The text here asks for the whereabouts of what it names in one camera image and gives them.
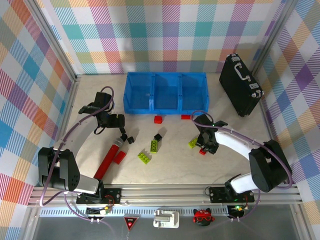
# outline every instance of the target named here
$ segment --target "plaid wallpaper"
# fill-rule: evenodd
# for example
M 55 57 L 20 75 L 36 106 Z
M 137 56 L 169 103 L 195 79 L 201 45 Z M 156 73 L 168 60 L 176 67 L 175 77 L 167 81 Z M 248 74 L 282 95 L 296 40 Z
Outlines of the plaid wallpaper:
M 320 239 L 320 1 L 300 0 L 258 79 L 280 142 Z
M 1 240 L 18 238 L 38 182 L 38 151 L 54 143 L 71 85 L 23 0 L 1 0 Z
M 220 72 L 233 52 L 249 66 L 284 2 L 37 1 L 79 74 Z

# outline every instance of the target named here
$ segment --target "lime green lego brick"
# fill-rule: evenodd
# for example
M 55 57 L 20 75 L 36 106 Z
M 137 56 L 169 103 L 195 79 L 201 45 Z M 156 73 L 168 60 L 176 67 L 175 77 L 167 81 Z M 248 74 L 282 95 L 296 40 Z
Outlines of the lime green lego brick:
M 158 151 L 158 141 L 152 140 L 151 141 L 151 147 L 150 147 L 150 153 L 156 154 Z
M 198 138 L 195 138 L 195 139 L 191 140 L 191 141 L 188 143 L 189 147 L 190 147 L 191 149 L 193 149 L 193 148 L 196 146 L 197 141 L 198 141 Z
M 144 164 L 148 164 L 150 162 L 150 159 L 143 153 L 140 152 L 138 154 L 138 158 L 144 163 Z

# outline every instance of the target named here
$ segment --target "table surface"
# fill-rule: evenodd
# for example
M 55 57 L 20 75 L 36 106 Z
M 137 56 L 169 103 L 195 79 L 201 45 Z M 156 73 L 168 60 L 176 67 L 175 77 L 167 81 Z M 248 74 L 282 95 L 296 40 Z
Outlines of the table surface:
M 225 121 L 231 128 L 260 142 L 268 141 L 269 135 L 260 106 L 251 115 L 240 117 L 219 83 L 220 74 L 208 73 L 210 97 L 209 113 L 214 121 Z M 115 108 L 112 113 L 124 114 L 123 95 L 126 75 L 84 75 L 80 78 L 78 91 L 71 111 L 68 128 L 75 121 L 82 106 L 93 102 L 96 92 L 104 86 L 114 89 Z M 125 114 L 125 130 L 135 142 L 126 141 L 121 150 L 126 157 L 121 164 L 111 163 L 103 182 L 105 184 L 221 184 L 237 174 L 250 172 L 248 160 L 226 147 L 219 146 L 215 155 L 199 154 L 199 147 L 190 149 L 188 142 L 199 135 L 190 120 L 180 115 L 166 115 L 162 124 L 154 124 L 155 115 Z M 154 135 L 160 133 L 162 141 L 158 152 L 150 153 Z M 120 137 L 119 129 L 105 129 L 102 134 L 93 133 L 87 138 L 76 156 L 80 173 L 93 177 L 114 140 Z M 138 154 L 143 151 L 151 156 L 145 165 Z

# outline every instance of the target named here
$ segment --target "blue plastic bin divider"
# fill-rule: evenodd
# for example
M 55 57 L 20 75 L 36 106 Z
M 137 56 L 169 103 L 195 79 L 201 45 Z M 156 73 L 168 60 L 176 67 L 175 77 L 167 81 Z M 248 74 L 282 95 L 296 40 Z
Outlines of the blue plastic bin divider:
M 127 114 L 207 112 L 207 76 L 198 72 L 128 72 L 123 105 Z

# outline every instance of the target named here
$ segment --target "warning triangle sign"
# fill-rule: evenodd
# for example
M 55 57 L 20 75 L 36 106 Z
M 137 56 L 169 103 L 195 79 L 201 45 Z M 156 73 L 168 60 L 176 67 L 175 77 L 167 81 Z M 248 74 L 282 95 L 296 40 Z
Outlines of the warning triangle sign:
M 131 228 L 136 223 L 136 221 L 138 220 L 138 217 L 136 217 L 136 216 L 125 216 L 124 220 L 125 220 L 126 226 L 128 227 L 128 230 L 130 231 Z

